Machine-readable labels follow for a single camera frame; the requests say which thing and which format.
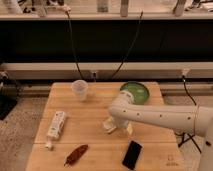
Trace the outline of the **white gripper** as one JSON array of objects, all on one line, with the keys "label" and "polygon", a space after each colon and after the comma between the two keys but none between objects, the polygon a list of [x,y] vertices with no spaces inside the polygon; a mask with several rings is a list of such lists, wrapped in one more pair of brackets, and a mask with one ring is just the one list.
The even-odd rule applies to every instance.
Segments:
[{"label": "white gripper", "polygon": [[132,127],[132,124],[129,123],[128,120],[125,120],[125,119],[122,119],[122,118],[114,117],[114,121],[115,121],[115,124],[116,124],[116,127],[117,127],[117,128],[126,129],[126,130],[127,130],[127,133],[128,133],[129,135],[132,135],[132,133],[133,133],[133,127]]}]

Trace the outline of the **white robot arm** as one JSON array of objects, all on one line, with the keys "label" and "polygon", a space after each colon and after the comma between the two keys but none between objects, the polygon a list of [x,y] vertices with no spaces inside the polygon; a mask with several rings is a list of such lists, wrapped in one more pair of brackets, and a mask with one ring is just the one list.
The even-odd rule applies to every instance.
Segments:
[{"label": "white robot arm", "polygon": [[202,106],[135,105],[134,96],[121,91],[108,111],[118,127],[130,121],[192,133],[204,138],[198,171],[213,171],[213,108]]}]

